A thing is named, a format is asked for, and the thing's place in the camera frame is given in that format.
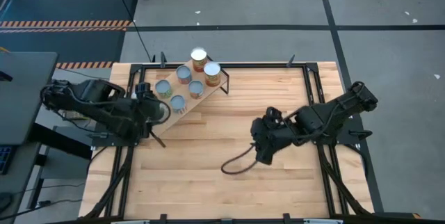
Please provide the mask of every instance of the tin can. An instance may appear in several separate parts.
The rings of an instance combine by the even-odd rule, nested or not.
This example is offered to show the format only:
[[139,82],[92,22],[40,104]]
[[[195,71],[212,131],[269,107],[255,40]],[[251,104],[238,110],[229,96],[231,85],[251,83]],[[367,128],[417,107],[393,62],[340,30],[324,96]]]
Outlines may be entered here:
[[201,81],[192,81],[188,85],[188,91],[193,99],[199,99],[204,94],[204,84]]
[[167,99],[172,96],[172,86],[170,86],[170,82],[168,82],[167,80],[160,80],[156,82],[154,88],[156,89],[156,92],[159,94],[159,96],[163,99]]
[[185,65],[179,66],[176,69],[176,75],[178,76],[180,84],[189,84],[190,81],[192,81],[192,72],[190,68]]
[[214,61],[209,61],[204,66],[204,73],[206,74],[206,84],[208,86],[217,86],[220,83],[221,66]]
[[182,95],[175,95],[170,100],[173,112],[178,114],[184,114],[186,112],[186,100]]
[[193,69],[196,72],[203,72],[204,65],[207,63],[207,52],[202,47],[196,47],[191,52],[193,60]]

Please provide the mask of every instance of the gray floor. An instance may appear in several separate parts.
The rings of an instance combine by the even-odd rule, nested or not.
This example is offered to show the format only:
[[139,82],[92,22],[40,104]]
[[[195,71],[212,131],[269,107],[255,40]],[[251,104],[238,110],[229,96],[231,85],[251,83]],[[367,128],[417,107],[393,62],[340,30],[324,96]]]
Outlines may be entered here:
[[[330,0],[330,4],[337,25],[445,24],[443,0]],[[140,0],[135,20],[139,26],[327,24],[322,0]],[[285,61],[293,54],[296,61],[337,61],[329,31],[141,35],[150,54],[164,51],[168,61],[186,60],[197,45],[221,61]],[[445,219],[440,207],[445,202],[445,130],[441,124],[445,118],[445,31],[341,31],[339,36],[351,79],[365,82],[380,100],[378,109],[364,114],[363,121],[374,132],[369,147],[385,211]],[[134,32],[126,34],[121,61],[147,61]],[[85,72],[104,76],[109,70]],[[83,79],[61,71],[56,75]],[[48,113],[38,120],[61,124]],[[82,197],[80,188],[44,193],[42,199]],[[16,223],[71,219],[78,209],[68,204],[43,209]]]

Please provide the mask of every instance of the wooden tray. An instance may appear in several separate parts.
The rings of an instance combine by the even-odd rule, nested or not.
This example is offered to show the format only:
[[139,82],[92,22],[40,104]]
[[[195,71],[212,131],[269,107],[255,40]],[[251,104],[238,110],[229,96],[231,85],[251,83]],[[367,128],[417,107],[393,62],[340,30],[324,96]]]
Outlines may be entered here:
[[[170,118],[163,124],[153,126],[153,132],[157,136],[161,136],[161,134],[163,134],[167,129],[169,129],[171,126],[173,126],[174,123],[176,123],[179,119],[184,117],[188,112],[192,111],[192,109],[194,109],[200,102],[205,100],[209,95],[211,95],[213,92],[215,92],[217,89],[219,89],[222,85],[224,85],[227,82],[227,76],[223,72],[221,72],[220,73],[221,82],[219,83],[219,85],[214,86],[214,87],[208,86],[206,84],[205,73],[204,72],[196,72],[193,69],[193,61],[192,60],[185,63],[184,65],[190,68],[190,71],[192,72],[192,81],[198,80],[198,81],[201,81],[202,84],[204,84],[204,93],[201,96],[201,98],[193,99],[190,96],[190,92],[188,91],[188,84],[181,84],[179,82],[177,75],[176,75],[176,70],[170,76],[165,78],[168,82],[170,82],[170,86],[172,88],[172,96],[170,96],[170,98],[163,99],[155,91],[155,89],[153,89],[153,91],[154,91],[154,94],[158,97],[158,99],[160,99],[161,101],[168,104],[168,106],[170,107],[170,110],[172,111],[172,114],[171,114]],[[170,100],[175,95],[182,95],[184,97],[184,99],[186,100],[186,112],[183,114],[175,113],[175,112],[173,112],[173,109],[171,108]]]

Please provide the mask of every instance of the black mat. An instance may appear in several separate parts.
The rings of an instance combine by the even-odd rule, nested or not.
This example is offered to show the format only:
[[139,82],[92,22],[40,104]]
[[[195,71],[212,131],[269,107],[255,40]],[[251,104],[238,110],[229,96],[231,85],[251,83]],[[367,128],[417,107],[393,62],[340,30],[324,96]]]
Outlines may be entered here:
[[56,52],[59,54],[59,63],[119,61],[124,34],[124,31],[46,33],[0,31],[0,43],[9,51]]
[[[132,15],[138,0],[125,0]],[[131,19],[122,0],[12,0],[2,21],[86,21]]]

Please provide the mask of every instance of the can lid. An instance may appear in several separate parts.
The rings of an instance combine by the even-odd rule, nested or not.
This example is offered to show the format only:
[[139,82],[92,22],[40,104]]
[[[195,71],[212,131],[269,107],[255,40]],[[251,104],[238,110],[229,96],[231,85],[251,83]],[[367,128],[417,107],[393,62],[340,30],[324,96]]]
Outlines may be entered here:
[[192,50],[191,56],[195,61],[202,61],[207,57],[207,52],[202,47],[196,47]]
[[154,86],[158,93],[165,93],[170,89],[170,83],[167,80],[160,80]]
[[186,100],[182,97],[182,95],[173,96],[170,103],[172,104],[172,108],[176,110],[183,109],[186,106]]
[[192,81],[188,85],[188,90],[192,93],[201,93],[204,90],[204,85],[202,85],[201,81]]
[[190,68],[186,67],[185,65],[182,65],[176,69],[176,75],[180,79],[188,78],[191,75]]
[[217,75],[221,71],[218,63],[211,61],[204,66],[204,72],[208,75]]

